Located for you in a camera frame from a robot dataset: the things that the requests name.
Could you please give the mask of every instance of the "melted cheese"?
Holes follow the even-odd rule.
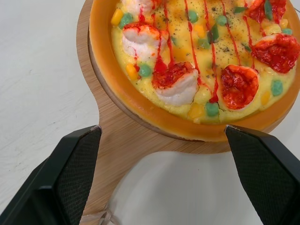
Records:
[[[248,45],[248,30],[245,21],[243,20],[243,13],[233,14],[233,9],[235,6],[242,6],[244,0],[224,0],[225,10],[227,12],[227,17],[230,23],[231,33],[236,42],[236,46],[238,48],[238,53],[240,56],[240,61],[243,66],[251,67],[252,65],[252,57],[249,54],[243,45]],[[199,1],[187,1],[188,9],[195,11],[199,20],[194,23],[202,25],[206,28],[206,20],[205,20],[205,11],[204,11],[204,2],[203,0]],[[126,11],[124,6],[119,3],[117,5],[118,8],[121,8],[124,12]],[[173,45],[173,54],[175,58],[175,62],[185,62],[189,61],[194,65],[193,55],[192,55],[192,46],[190,40],[190,33],[188,30],[188,22],[185,15],[185,3],[184,0],[168,0],[167,1],[168,8],[168,17],[169,17],[169,32],[170,35],[177,39],[176,46]],[[210,15],[209,21],[210,26],[212,27],[215,24],[215,20],[219,15],[223,14],[223,7],[220,0],[207,0],[207,8]],[[150,15],[145,15],[146,21],[152,23],[152,18]],[[250,33],[253,43],[262,38],[260,32],[260,25],[248,18],[248,23],[250,25]],[[274,24],[273,22],[265,22],[263,23],[264,27],[270,26]],[[156,26],[159,29],[165,30],[165,14],[164,7],[161,6],[156,11]],[[225,68],[229,64],[238,65],[238,60],[234,51],[233,42],[229,36],[228,30],[226,26],[218,26],[219,31],[219,39],[217,43],[214,43],[215,51],[216,51],[216,65],[217,65],[217,76],[219,78],[221,69]],[[122,31],[118,27],[112,28],[112,44],[115,51],[116,58],[121,66],[121,68],[125,72],[125,66],[128,63],[135,63],[135,59],[126,55],[123,51],[122,47]],[[202,49],[198,46],[198,35],[195,31],[192,32],[193,42],[195,45],[195,54],[198,62],[199,69],[201,71],[201,80],[205,83],[212,91],[214,90],[215,79],[213,77],[213,71],[211,69],[212,64],[212,50],[211,48],[206,50]],[[165,51],[161,53],[161,56],[166,64],[170,61],[169,49],[166,48]],[[148,61],[146,62],[152,68],[154,68],[155,62]],[[135,88],[137,88],[146,98],[148,98],[151,102],[156,104],[157,106],[167,110],[168,112],[180,116],[187,120],[192,120],[195,123],[227,123],[230,121],[240,120],[244,117],[247,117],[253,113],[262,111],[271,105],[273,105],[276,101],[278,101],[289,89],[291,86],[294,76],[295,76],[295,68],[291,70],[288,74],[280,75],[277,72],[273,71],[267,65],[260,63],[255,60],[255,68],[258,70],[260,79],[259,79],[259,90],[252,101],[245,109],[231,112],[224,108],[222,104],[220,104],[221,109],[219,110],[219,116],[215,118],[210,118],[207,115],[202,115],[200,118],[192,120],[188,116],[188,112],[190,110],[191,105],[182,105],[182,106],[172,106],[166,105],[162,101],[160,101],[155,93],[155,90],[151,84],[150,78],[143,78],[137,82],[133,82]],[[271,89],[272,81],[281,80],[284,87],[284,92],[278,97],[271,96],[269,102],[262,106],[261,97],[262,94]],[[211,98],[211,92],[209,89],[203,85],[200,86],[199,91],[196,93],[194,102],[200,105],[205,105],[209,99]]]

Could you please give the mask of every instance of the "white table surface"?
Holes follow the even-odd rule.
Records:
[[[98,124],[76,52],[83,3],[0,0],[0,213],[64,135]],[[298,98],[272,132],[298,158],[299,114]]]

